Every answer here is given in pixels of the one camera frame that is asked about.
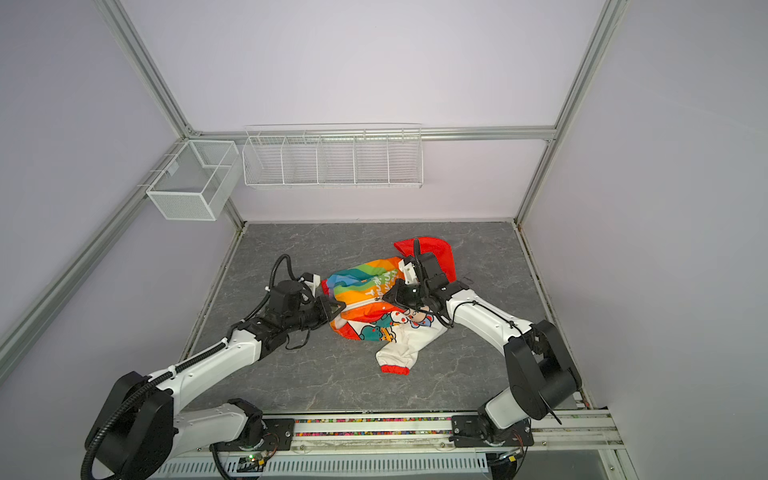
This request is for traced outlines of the rainbow red kids jacket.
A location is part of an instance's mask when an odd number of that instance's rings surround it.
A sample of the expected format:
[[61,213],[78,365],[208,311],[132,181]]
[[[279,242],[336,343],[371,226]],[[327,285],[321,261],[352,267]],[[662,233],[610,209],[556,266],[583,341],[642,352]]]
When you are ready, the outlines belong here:
[[431,254],[438,272],[456,279],[450,244],[434,237],[418,237],[394,244],[395,257],[373,260],[333,273],[321,282],[323,292],[345,304],[331,329],[355,341],[381,342],[376,353],[380,370],[407,376],[419,353],[447,331],[448,320],[418,299],[413,254]]

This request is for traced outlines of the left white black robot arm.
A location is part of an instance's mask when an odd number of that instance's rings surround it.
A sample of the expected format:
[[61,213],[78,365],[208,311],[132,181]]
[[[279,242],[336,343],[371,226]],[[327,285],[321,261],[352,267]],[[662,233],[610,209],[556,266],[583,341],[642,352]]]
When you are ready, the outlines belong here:
[[283,280],[211,347],[149,375],[135,371],[113,385],[86,440],[80,476],[90,479],[100,462],[114,479],[147,479],[166,460],[208,446],[233,442],[263,446],[269,434],[263,412],[240,398],[185,412],[202,393],[234,372],[287,345],[293,332],[318,329],[345,309],[318,282]]

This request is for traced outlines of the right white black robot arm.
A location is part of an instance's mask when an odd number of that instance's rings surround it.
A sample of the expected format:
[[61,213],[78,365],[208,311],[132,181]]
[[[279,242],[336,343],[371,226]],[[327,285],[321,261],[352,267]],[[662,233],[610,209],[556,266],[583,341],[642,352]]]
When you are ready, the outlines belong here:
[[517,318],[464,283],[449,281],[432,253],[405,258],[402,270],[404,278],[384,295],[386,301],[431,315],[448,328],[464,326],[503,355],[508,387],[479,410],[490,429],[540,420],[582,388],[581,375],[553,323]]

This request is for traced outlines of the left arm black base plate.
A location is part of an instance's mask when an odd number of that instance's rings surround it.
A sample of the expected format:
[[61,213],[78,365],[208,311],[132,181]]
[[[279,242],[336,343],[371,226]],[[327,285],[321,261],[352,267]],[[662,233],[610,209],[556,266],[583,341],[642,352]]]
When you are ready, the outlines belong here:
[[238,438],[217,445],[219,452],[251,453],[256,451],[281,452],[291,449],[296,421],[294,418],[278,417],[261,420],[261,424],[246,426]]

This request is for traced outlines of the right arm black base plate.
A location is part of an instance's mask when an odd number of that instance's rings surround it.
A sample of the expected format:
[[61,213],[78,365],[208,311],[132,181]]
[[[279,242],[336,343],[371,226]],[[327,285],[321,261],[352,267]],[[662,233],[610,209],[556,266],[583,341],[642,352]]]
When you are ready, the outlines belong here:
[[534,444],[529,419],[500,428],[480,413],[453,415],[449,440],[459,448],[528,447]]

